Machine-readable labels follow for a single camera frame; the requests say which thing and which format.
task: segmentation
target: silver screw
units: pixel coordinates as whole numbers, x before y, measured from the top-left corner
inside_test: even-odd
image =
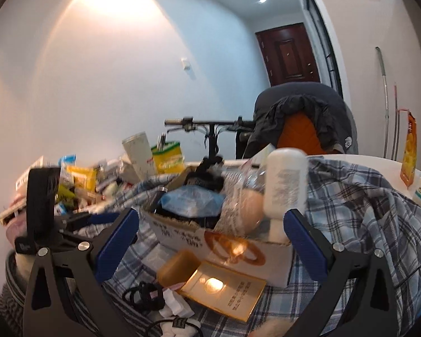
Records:
[[[375,249],[374,250],[374,255],[376,257],[382,258],[383,257],[383,251],[381,249]]]
[[[332,248],[337,252],[343,252],[345,250],[345,246],[338,242],[334,243]]]
[[[43,248],[41,248],[39,251],[38,251],[38,255],[39,256],[45,256],[46,254],[48,253],[48,249],[46,249],[45,247],[43,247]]]
[[[80,250],[80,251],[86,251],[86,250],[88,250],[89,249],[89,247],[90,247],[91,245],[90,245],[90,243],[89,242],[81,242],[79,245],[78,245],[78,249]]]

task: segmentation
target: orange package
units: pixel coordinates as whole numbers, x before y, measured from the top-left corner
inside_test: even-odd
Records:
[[[409,113],[409,128],[407,130],[407,140],[405,141],[404,158],[402,159],[401,179],[410,187],[415,178],[416,168],[416,120]]]

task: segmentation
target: green lid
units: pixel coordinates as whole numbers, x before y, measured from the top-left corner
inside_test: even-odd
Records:
[[[151,147],[151,153],[153,154],[164,154],[168,151],[171,151],[172,149],[179,147],[179,142],[165,142],[164,149],[162,151],[157,150],[157,146]]]

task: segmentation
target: door panel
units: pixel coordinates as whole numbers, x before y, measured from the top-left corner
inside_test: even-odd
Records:
[[[256,33],[272,86],[290,81],[320,82],[303,23]]]

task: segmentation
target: handlebar grip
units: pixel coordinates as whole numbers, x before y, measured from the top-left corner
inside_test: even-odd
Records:
[[[167,119],[164,125],[182,125],[183,119]]]

